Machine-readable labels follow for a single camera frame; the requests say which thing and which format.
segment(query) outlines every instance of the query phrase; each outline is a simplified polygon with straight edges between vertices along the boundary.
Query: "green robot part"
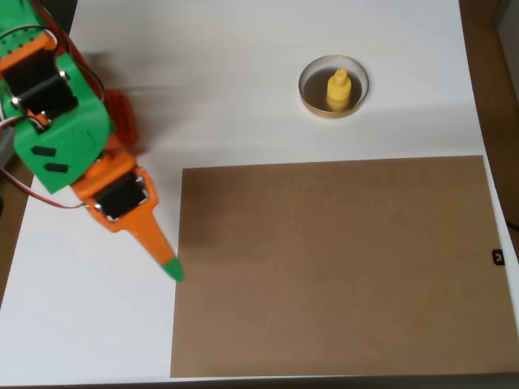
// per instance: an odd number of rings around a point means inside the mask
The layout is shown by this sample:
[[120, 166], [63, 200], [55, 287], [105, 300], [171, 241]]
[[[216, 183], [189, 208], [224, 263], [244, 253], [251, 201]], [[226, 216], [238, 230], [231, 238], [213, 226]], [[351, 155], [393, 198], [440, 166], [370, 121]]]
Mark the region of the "green robot part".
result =
[[[2, 0], [0, 35], [26, 25], [46, 27], [28, 0]], [[43, 31], [37, 28], [25, 28], [5, 36], [0, 40], [0, 59], [42, 33]], [[92, 165], [101, 154], [109, 134], [114, 130], [114, 123], [70, 54], [59, 55], [50, 67], [55, 73], [54, 79], [61, 85], [60, 88], [66, 85], [65, 88], [70, 89], [76, 102], [72, 108], [53, 117], [45, 130], [38, 129], [29, 120], [16, 124], [14, 146], [22, 161], [45, 188], [53, 193], [75, 182]], [[40, 81], [38, 85], [31, 86], [35, 93], [44, 91], [47, 93], [46, 96], [50, 93], [50, 96], [54, 97], [54, 91], [56, 94], [62, 91], [59, 88], [47, 87], [47, 80]], [[14, 104], [17, 96], [13, 96], [12, 89], [13, 85], [4, 77], [0, 81], [0, 103], [5, 118], [28, 113], [23, 100], [22, 104]], [[56, 101], [59, 101], [60, 96], [56, 94]]]

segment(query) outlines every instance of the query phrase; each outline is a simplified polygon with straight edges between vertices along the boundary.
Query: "white table surface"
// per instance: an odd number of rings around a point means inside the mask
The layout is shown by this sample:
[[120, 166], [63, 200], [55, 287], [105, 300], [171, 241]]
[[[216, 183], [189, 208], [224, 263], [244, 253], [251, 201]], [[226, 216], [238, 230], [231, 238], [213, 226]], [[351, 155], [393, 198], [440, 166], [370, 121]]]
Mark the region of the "white table surface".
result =
[[[80, 0], [71, 36], [135, 104], [139, 162], [175, 247], [182, 168], [485, 155], [457, 0]], [[298, 96], [305, 65], [331, 53], [371, 80], [365, 105], [336, 121]], [[519, 266], [489, 180], [517, 313]], [[168, 379], [174, 290], [128, 233], [29, 199], [0, 310], [0, 385]]]

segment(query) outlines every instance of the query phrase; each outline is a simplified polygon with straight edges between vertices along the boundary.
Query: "cardboard sheet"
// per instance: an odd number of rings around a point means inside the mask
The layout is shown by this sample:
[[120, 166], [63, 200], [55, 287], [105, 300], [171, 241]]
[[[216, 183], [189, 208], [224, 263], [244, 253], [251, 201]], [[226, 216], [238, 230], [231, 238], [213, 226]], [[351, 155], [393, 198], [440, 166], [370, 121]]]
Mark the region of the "cardboard sheet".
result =
[[174, 377], [519, 370], [483, 159], [187, 169]]

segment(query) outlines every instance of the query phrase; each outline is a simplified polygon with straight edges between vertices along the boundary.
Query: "wire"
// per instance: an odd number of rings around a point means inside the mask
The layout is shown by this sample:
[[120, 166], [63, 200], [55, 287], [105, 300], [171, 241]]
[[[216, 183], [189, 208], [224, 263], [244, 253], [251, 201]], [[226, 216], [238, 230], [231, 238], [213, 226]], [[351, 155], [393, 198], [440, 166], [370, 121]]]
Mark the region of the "wire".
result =
[[47, 10], [47, 8], [45, 8], [45, 6], [43, 4], [41, 4], [41, 0], [38, 0], [37, 1], [38, 3], [38, 6], [54, 21], [54, 23], [56, 24], [56, 26], [58, 26], [58, 29], [60, 31], [60, 33], [62, 34], [62, 37], [64, 37], [65, 39], [65, 42], [66, 42], [66, 51], [68, 53], [71, 52], [71, 43], [69, 42], [69, 40], [67, 38], [65, 38], [65, 31], [63, 31], [61, 25], [56, 22], [56, 19], [52, 16], [52, 14], [49, 12], [49, 10]]
[[13, 176], [7, 170], [0, 169], [0, 173], [5, 178], [7, 178], [7, 180], [9, 180], [9, 182], [11, 182], [11, 184], [16, 186], [18, 189], [20, 189], [21, 191], [23, 191], [27, 195], [33, 197], [34, 199], [38, 199], [40, 201], [43, 201], [44, 203], [47, 203], [47, 204], [52, 205], [54, 207], [63, 208], [63, 209], [76, 209], [76, 208], [79, 208], [79, 207], [82, 207], [83, 205], [85, 205], [85, 203], [79, 203], [77, 205], [67, 205], [67, 204], [60, 203], [60, 202], [58, 202], [56, 200], [52, 200], [52, 199], [50, 199], [48, 197], [45, 197], [42, 194], [39, 194], [39, 193], [35, 192], [31, 188], [29, 188], [28, 186], [23, 184], [21, 181], [19, 181], [15, 176]]
[[14, 116], [12, 118], [2, 120], [0, 122], [0, 130], [3, 130], [8, 126], [13, 126], [14, 124], [21, 122], [23, 120], [29, 120], [30, 122], [36, 124], [38, 127], [40, 127], [40, 130], [45, 129], [43, 127], [43, 124], [41, 124], [40, 121], [33, 116]]
[[2, 35], [0, 35], [0, 41], [3, 38], [5, 38], [6, 36], [9, 36], [10, 34], [12, 34], [13, 32], [17, 32], [17, 31], [20, 31], [20, 30], [26, 30], [28, 28], [35, 28], [35, 29], [38, 29], [38, 30], [44, 30], [45, 32], [49, 33], [52, 36], [52, 39], [56, 43], [56, 46], [58, 46], [58, 38], [56, 37], [56, 34], [54, 34], [54, 32], [50, 28], [45, 27], [45, 26], [38, 26], [37, 24], [27, 24], [25, 26], [19, 26], [19, 27], [16, 27], [16, 28], [12, 28], [8, 32], [4, 32]]
[[105, 101], [105, 85], [103, 84], [103, 81], [101, 80], [101, 78], [88, 66], [85, 66], [82, 63], [80, 63], [78, 60], [74, 59], [74, 53], [72, 52], [71, 38], [65, 32], [65, 30], [63, 30], [63, 28], [59, 25], [59, 23], [56, 22], [56, 19], [50, 14], [50, 12], [44, 7], [44, 5], [41, 4], [41, 1], [38, 1], [38, 4], [39, 4], [40, 8], [54, 21], [56, 26], [58, 26], [58, 29], [59, 29], [61, 35], [63, 36], [63, 38], [66, 41], [66, 51], [69, 53], [71, 58], [74, 60], [75, 65], [82, 71], [88, 73], [90, 75], [90, 77], [92, 77], [92, 79], [97, 84], [97, 87], [99, 89], [99, 94], [100, 94], [99, 99], [104, 102]]
[[516, 231], [519, 231], [519, 224], [515, 224], [515, 223], [513, 223], [511, 221], [506, 220], [506, 225], [510, 229], [515, 229]]

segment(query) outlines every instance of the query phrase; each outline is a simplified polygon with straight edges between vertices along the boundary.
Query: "black sticker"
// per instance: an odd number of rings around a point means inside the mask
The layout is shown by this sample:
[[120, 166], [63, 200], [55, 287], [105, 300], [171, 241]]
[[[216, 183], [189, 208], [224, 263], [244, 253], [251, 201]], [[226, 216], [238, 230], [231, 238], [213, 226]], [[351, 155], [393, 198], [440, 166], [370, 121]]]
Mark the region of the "black sticker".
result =
[[494, 259], [495, 265], [504, 266], [504, 257], [502, 250], [492, 250], [492, 258]]

